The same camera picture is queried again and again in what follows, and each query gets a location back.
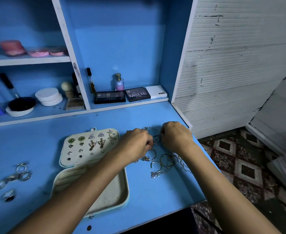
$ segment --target jewelry box compartment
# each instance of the jewelry box compartment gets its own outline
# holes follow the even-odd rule
[[[67,188],[87,170],[92,169],[92,167],[108,151],[113,149],[118,142],[119,133],[112,128],[90,131],[67,137],[64,141],[60,156],[60,165],[67,168],[58,173],[55,177],[51,196],[56,195],[57,197],[57,193]],[[124,168],[100,194],[84,217],[93,216],[121,207],[126,205],[128,200],[129,185],[126,170]]]

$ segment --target jewelry box lid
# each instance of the jewelry box lid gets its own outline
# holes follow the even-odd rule
[[[102,158],[119,142],[119,132],[114,128],[74,134],[64,140],[60,155],[62,167],[83,165]]]

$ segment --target black eyeshadow palette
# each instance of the black eyeshadow palette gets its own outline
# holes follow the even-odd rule
[[[144,87],[125,90],[129,102],[150,98]]]
[[[125,92],[123,90],[95,93],[94,104],[109,104],[109,103],[123,103],[123,102],[125,102]]]

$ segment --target blue desk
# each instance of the blue desk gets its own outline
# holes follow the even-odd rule
[[[54,177],[62,170],[59,157],[68,135],[91,127],[115,128],[123,135],[144,126],[160,128],[167,121],[183,123],[169,102],[161,102],[0,127],[0,179],[13,173],[14,165],[25,161],[33,173],[30,180],[10,182],[0,190],[0,197],[10,189],[17,192],[12,202],[0,200],[0,233],[8,232],[50,198]],[[83,219],[74,233],[89,233],[88,225],[92,233],[122,232],[205,199],[192,174],[179,168],[151,178],[150,163],[139,161],[128,165],[126,171],[129,203],[93,219]]]

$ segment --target white paneled wall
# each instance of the white paneled wall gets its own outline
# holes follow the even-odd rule
[[[244,126],[286,76],[286,0],[198,0],[173,102],[197,138]]]
[[[250,124],[286,152],[286,79],[280,83]]]

